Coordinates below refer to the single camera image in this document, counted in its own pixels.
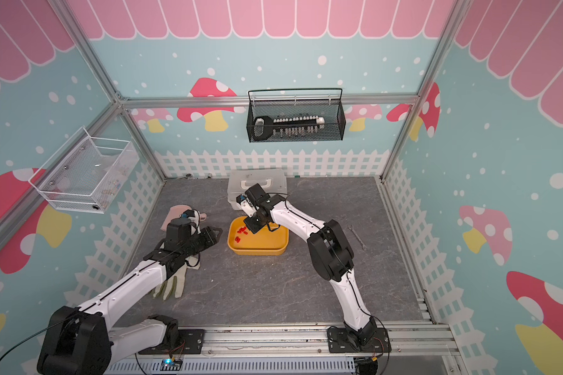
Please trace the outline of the yellow plastic storage box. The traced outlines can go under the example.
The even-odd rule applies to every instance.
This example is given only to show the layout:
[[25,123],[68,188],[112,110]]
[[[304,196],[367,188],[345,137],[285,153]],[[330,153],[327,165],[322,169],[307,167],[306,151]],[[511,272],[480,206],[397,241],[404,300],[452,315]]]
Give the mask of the yellow plastic storage box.
[[[228,247],[237,255],[241,256],[281,256],[286,251],[289,244],[289,230],[277,224],[271,224],[275,232],[270,232],[264,227],[257,234],[253,234],[244,224],[246,217],[234,219],[228,231]],[[246,234],[239,234],[238,229],[245,227]],[[241,242],[236,243],[235,238],[241,238]]]

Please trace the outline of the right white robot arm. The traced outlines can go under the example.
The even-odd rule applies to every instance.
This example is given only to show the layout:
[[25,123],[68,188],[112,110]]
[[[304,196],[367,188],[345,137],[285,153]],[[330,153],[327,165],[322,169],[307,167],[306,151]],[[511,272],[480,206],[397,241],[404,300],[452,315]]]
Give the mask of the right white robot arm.
[[284,195],[270,195],[259,184],[238,195],[236,202],[247,215],[245,225],[254,234],[274,223],[306,242],[315,271],[329,281],[339,300],[348,342],[359,350],[368,345],[378,326],[358,289],[354,252],[340,224],[317,220],[298,210]]

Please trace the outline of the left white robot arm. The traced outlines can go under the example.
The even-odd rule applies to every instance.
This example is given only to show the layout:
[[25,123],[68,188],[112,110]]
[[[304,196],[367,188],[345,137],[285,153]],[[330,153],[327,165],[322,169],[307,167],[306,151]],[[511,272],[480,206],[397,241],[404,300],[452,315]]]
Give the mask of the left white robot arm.
[[152,315],[130,327],[115,324],[139,300],[171,279],[189,256],[217,245],[223,231],[201,228],[191,219],[172,220],[167,235],[129,274],[79,306],[51,316],[38,358],[40,374],[103,374],[107,368],[148,348],[175,353],[186,344],[178,322]]

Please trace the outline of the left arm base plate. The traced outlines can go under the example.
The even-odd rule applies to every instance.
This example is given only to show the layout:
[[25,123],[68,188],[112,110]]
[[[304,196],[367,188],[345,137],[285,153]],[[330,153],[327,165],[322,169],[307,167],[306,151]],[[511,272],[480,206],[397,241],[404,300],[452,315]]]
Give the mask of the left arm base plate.
[[179,330],[175,341],[166,338],[165,341],[153,348],[146,348],[139,355],[199,355],[205,342],[206,331],[202,329]]

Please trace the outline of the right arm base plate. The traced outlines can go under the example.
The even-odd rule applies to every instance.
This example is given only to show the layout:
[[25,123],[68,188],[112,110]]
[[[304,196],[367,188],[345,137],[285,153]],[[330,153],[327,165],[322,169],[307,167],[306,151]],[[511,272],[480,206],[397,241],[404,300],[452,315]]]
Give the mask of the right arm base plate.
[[381,355],[391,353],[388,331],[377,328],[373,334],[359,337],[344,327],[331,326],[326,331],[330,353],[369,353]]

